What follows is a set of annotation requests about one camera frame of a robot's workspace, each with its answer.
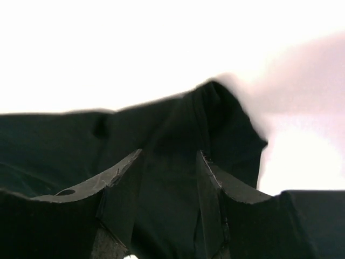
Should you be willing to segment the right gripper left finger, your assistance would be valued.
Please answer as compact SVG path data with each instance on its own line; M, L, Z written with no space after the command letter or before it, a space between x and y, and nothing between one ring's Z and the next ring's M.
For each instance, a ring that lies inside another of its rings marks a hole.
M123 258L136 217L143 153L56 195L1 190L1 258Z

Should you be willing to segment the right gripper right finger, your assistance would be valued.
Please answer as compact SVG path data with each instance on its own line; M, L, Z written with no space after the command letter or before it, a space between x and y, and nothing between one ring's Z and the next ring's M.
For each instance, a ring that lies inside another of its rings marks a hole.
M207 258L344 258L344 191L270 196L196 155Z

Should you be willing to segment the black t-shirt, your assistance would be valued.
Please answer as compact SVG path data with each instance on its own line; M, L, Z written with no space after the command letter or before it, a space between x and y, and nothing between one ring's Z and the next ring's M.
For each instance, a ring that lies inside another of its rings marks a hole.
M267 142L223 85L120 112L1 116L1 190L56 195L141 150L129 246L139 258L206 258L196 180L202 151L256 187Z

